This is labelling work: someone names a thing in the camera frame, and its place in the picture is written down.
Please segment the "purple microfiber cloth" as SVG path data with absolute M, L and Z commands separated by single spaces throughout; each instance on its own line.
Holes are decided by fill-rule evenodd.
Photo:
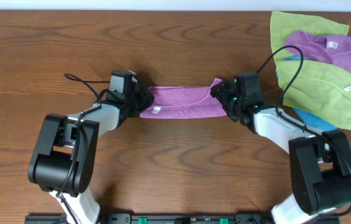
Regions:
M 210 86 L 151 86 L 152 105 L 141 118 L 199 119 L 226 116 L 220 102 L 210 95 Z

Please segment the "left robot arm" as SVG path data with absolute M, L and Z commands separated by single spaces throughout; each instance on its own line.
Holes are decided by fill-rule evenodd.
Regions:
M 29 181 L 59 202 L 67 223 L 98 221 L 100 206 L 89 188 L 98 138 L 154 100 L 133 71 L 113 70 L 108 84 L 87 110 L 46 116 L 29 163 Z

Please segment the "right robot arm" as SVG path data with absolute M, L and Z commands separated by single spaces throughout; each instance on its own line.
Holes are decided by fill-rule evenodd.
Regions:
M 289 155 L 292 194 L 268 223 L 336 222 L 351 212 L 351 149 L 342 131 L 311 128 L 267 105 L 256 72 L 239 73 L 210 89 L 227 116 Z

